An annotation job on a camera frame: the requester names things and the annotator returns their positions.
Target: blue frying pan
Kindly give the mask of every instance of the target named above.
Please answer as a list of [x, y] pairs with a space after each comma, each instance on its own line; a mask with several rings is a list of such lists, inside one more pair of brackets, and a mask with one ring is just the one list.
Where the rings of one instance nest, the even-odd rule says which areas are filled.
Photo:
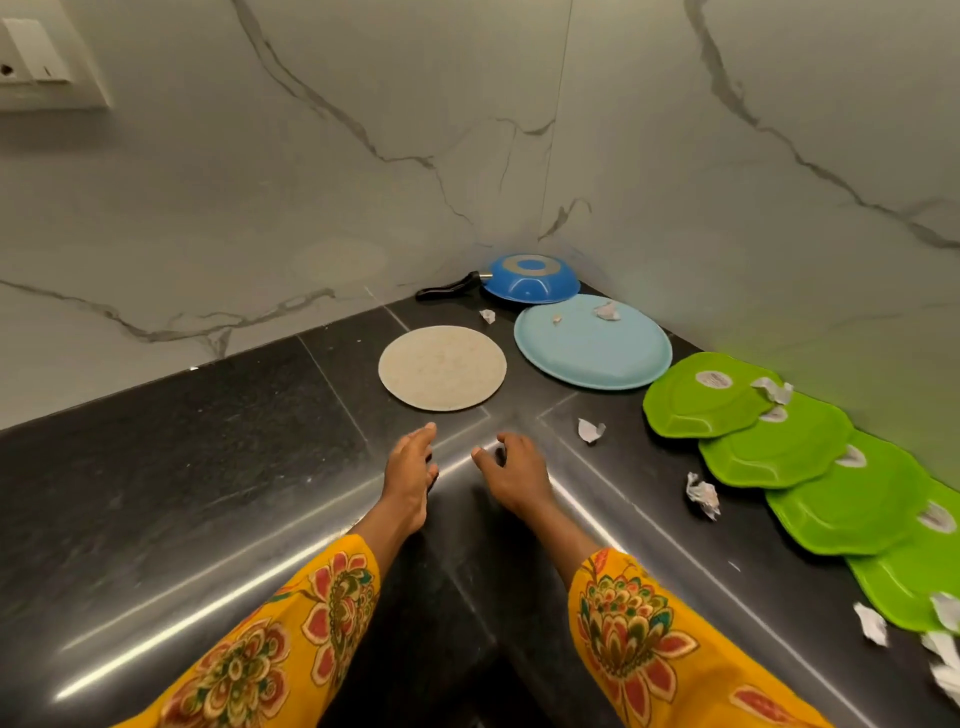
[[549, 255], [504, 255], [493, 262], [490, 271], [470, 271], [464, 278], [437, 288], [417, 291], [417, 301], [462, 296], [483, 285], [504, 301], [517, 303], [558, 303], [580, 292], [580, 281], [573, 269]]

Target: black handle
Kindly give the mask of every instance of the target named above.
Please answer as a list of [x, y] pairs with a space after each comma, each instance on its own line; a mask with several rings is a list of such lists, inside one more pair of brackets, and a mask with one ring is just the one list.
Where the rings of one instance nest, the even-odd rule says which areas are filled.
[[460, 280], [449, 285], [442, 285], [437, 288], [422, 288], [414, 294], [415, 301], [436, 301], [438, 299], [450, 299], [454, 296], [463, 296], [474, 288], [478, 288], [483, 279], [480, 278], [480, 271], [470, 271]]

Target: green plate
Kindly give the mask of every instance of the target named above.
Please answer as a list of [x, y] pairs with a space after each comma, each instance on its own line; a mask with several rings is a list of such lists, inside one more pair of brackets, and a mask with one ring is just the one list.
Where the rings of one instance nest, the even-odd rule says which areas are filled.
[[[960, 493], [935, 480], [927, 497], [960, 522]], [[909, 535], [877, 556], [847, 559], [864, 594], [897, 627], [913, 632], [944, 631], [930, 595], [960, 595], [960, 530], [941, 533], [914, 520]]]
[[780, 523], [813, 553], [880, 553], [906, 536], [926, 507], [930, 476], [913, 455], [858, 430], [849, 444], [862, 457], [842, 457], [820, 477], [767, 491]]
[[789, 404], [755, 425], [701, 440], [700, 452], [727, 485], [789, 488], [823, 475], [846, 452], [852, 434], [853, 424], [842, 409], [794, 392]]
[[650, 385], [643, 411], [663, 437], [719, 437], [749, 427], [773, 404], [751, 386], [763, 376], [782, 386], [773, 372], [732, 356], [697, 352], [677, 362]]

